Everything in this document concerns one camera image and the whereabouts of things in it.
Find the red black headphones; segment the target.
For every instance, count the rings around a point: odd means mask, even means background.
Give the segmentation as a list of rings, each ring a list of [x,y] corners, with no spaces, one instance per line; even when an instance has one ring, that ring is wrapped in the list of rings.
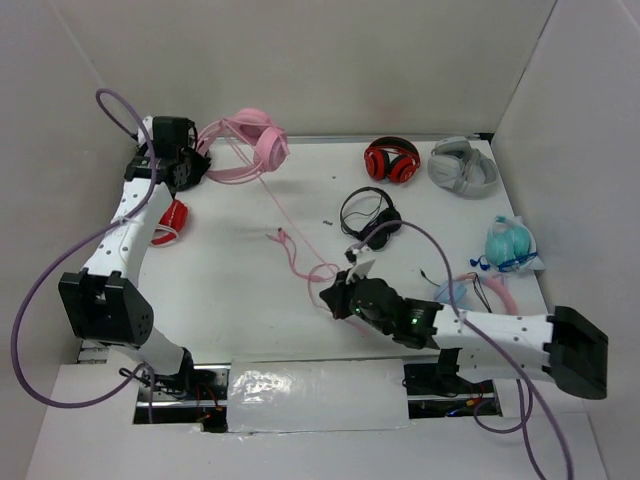
[[[368,175],[376,180],[393,184],[408,182],[421,166],[417,148],[406,139],[385,136],[374,140],[364,152]]]

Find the pink wired headphones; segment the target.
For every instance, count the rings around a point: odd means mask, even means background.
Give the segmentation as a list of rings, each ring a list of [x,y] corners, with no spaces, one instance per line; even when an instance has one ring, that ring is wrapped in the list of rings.
[[[317,310],[327,312],[319,297],[314,294],[315,284],[328,283],[337,277],[338,265],[326,261],[315,249],[310,239],[302,233],[294,220],[285,210],[277,196],[268,187],[263,176],[277,171],[290,154],[287,134],[264,111],[256,108],[244,108],[235,115],[223,117],[194,135],[197,153],[205,156],[211,152],[214,143],[222,139],[242,162],[240,167],[210,169],[205,176],[223,185],[243,185],[254,180],[260,182],[276,207],[280,210],[294,232],[304,242],[319,263],[309,272],[303,273],[297,268],[297,245],[294,238],[284,229],[269,234],[267,238],[282,246],[287,255],[291,273],[306,282],[311,304]]]

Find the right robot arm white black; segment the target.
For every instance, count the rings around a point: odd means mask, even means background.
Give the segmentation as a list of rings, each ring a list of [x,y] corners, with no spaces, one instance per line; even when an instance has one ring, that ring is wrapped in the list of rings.
[[[448,392],[525,375],[574,397],[607,396],[609,338],[571,307],[530,316],[455,310],[346,272],[320,298],[336,319],[355,316],[409,349],[439,351],[436,379]]]

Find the red white headphones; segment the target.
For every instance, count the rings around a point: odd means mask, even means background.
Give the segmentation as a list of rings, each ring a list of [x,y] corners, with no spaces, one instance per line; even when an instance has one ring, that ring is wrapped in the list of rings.
[[[165,247],[176,243],[187,224],[188,216],[187,205],[174,199],[157,224],[150,245]]]

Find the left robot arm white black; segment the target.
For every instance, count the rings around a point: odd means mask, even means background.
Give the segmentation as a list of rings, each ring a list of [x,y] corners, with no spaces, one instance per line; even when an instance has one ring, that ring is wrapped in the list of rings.
[[[157,225],[177,192],[198,184],[210,166],[196,152],[196,127],[184,117],[147,117],[138,131],[140,145],[124,174],[114,229],[77,273],[62,275],[58,290],[76,337],[113,347],[162,377],[176,399],[196,390],[189,352],[154,325],[151,304],[138,290],[144,256]]]

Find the black thin on-ear headphones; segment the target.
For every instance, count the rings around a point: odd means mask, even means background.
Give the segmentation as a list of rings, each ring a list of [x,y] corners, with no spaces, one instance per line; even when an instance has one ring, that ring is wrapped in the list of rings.
[[[371,213],[366,214],[368,222],[360,230],[354,230],[346,222],[347,217],[353,215],[353,212],[345,215],[344,209],[352,199],[357,195],[364,194],[365,192],[377,194],[379,196],[379,203]],[[378,229],[378,227],[387,222],[400,220],[401,215],[395,208],[391,197],[384,190],[376,187],[367,186],[356,189],[346,197],[339,211],[341,231],[360,242],[365,242],[365,244],[373,251],[383,249],[391,235],[397,232],[401,225],[393,224],[381,227],[380,229]]]

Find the white grey headphones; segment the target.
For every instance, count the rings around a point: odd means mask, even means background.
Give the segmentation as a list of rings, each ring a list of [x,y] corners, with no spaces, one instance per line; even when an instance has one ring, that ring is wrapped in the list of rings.
[[[497,185],[495,162],[462,136],[437,142],[427,162],[429,178],[440,188],[464,198],[482,198]]]

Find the light blue headphones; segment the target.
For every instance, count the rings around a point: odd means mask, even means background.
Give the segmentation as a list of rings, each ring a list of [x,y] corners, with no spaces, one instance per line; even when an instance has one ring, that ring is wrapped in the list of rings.
[[[444,304],[451,304],[452,302],[462,304],[467,292],[467,287],[461,281],[445,282],[436,289],[433,299]]]

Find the white taped front panel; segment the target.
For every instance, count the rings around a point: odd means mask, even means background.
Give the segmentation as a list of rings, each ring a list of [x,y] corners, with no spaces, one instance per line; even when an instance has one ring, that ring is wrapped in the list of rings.
[[[384,431],[410,425],[399,359],[235,363],[233,433]]]

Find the teal headphones in bag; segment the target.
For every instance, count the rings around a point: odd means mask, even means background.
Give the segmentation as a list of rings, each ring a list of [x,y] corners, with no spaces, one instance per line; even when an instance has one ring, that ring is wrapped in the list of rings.
[[[469,264],[505,274],[546,269],[535,238],[520,216],[496,216],[487,230],[484,253],[470,259]]]

